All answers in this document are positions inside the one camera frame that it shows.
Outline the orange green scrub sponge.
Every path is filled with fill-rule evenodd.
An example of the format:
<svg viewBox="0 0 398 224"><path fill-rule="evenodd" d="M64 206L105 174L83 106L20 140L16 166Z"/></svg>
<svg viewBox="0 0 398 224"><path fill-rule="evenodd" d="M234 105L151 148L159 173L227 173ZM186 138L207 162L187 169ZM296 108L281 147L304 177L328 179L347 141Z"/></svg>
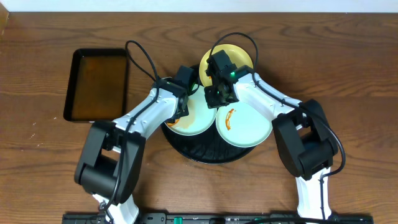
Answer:
<svg viewBox="0 0 398 224"><path fill-rule="evenodd" d="M176 125L178 122L179 122L179 119L175 119L175 120L166 122L166 125L167 125L167 126L174 126L174 125Z"/></svg>

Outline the light green plate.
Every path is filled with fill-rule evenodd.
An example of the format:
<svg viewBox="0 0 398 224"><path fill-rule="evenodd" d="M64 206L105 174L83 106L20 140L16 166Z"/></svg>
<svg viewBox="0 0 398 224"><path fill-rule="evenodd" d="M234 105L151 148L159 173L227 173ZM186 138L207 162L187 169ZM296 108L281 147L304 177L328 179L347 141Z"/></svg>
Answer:
<svg viewBox="0 0 398 224"><path fill-rule="evenodd" d="M272 132L271 122L245 103L232 103L218 108L216 128L230 145L253 147L265 141Z"/></svg>
<svg viewBox="0 0 398 224"><path fill-rule="evenodd" d="M214 122L216 109L209 109L205 100L204 87L194 84L196 92L188 97L188 116L179 118L175 123L166 123L166 127L176 134L193 136L206 131Z"/></svg>

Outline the yellow plate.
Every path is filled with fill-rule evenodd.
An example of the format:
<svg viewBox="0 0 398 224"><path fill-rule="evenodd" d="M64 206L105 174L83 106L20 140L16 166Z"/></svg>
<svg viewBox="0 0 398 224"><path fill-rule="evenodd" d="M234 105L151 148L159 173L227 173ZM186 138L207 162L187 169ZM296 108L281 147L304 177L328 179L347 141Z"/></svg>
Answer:
<svg viewBox="0 0 398 224"><path fill-rule="evenodd" d="M239 68L243 65L248 65L249 67L253 68L253 62L249 56L249 54L243 50L241 47L232 44L221 44L217 45L212 54L219 52L220 50L224 50L228 57L230 58L232 63L235 63L236 66ZM206 86L212 85L211 77L208 77L206 74L206 70L208 68L207 60L210 56L210 50L202 57L201 62L199 64L199 77L201 80L201 84Z"/></svg>

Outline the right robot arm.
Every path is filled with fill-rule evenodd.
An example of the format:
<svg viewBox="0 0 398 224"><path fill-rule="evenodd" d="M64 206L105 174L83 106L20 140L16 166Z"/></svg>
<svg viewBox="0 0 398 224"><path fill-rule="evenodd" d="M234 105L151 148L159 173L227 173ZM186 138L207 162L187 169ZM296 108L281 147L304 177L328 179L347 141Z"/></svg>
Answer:
<svg viewBox="0 0 398 224"><path fill-rule="evenodd" d="M209 107L242 102L271 121L279 157L296 178L298 214L302 218L328 219L328 175L338 145L320 104L288 97L247 65L209 67L206 75L212 81L205 88Z"/></svg>

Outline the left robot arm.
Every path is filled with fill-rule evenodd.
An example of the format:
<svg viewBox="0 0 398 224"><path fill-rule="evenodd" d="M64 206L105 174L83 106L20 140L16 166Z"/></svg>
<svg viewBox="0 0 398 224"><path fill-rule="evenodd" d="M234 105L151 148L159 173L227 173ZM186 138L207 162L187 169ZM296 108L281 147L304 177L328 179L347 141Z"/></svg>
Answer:
<svg viewBox="0 0 398 224"><path fill-rule="evenodd" d="M147 98L124 116L92 124L75 171L75 182L99 201L106 223L134 223L139 209L134 191L146 140L166 121L189 114L194 81L162 78Z"/></svg>

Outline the round black serving tray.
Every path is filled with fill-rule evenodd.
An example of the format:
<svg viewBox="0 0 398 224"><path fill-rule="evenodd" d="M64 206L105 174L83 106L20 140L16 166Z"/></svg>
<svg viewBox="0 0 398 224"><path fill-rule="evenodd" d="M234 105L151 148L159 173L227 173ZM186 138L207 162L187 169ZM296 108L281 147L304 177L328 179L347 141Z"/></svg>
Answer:
<svg viewBox="0 0 398 224"><path fill-rule="evenodd" d="M198 78L195 84L201 85ZM170 145L181 153L181 155L205 164L233 162L244 157L254 149L253 147L237 147L228 144L220 136L216 128L216 117L213 124L206 131L193 136L176 134L166 127L166 123L161 125L161 129Z"/></svg>

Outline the black rectangular water tray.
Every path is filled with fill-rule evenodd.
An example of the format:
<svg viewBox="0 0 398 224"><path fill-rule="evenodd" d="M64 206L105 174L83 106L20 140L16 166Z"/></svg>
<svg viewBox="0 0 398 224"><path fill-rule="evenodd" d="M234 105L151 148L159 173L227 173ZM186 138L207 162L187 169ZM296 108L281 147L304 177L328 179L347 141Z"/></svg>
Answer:
<svg viewBox="0 0 398 224"><path fill-rule="evenodd" d="M129 62L121 48L73 53L63 118L71 122L114 120L126 113Z"/></svg>

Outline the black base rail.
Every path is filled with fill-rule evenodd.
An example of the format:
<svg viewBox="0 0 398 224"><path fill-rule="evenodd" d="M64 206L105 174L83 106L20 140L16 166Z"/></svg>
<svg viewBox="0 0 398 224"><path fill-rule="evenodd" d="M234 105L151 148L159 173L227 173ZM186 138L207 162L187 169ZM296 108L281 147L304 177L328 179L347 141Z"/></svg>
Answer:
<svg viewBox="0 0 398 224"><path fill-rule="evenodd" d="M66 213L62 217L62 224L97 224L116 223L104 213ZM135 224L245 224L245 223L306 223L293 213L273 213L267 215L193 215L140 213Z"/></svg>

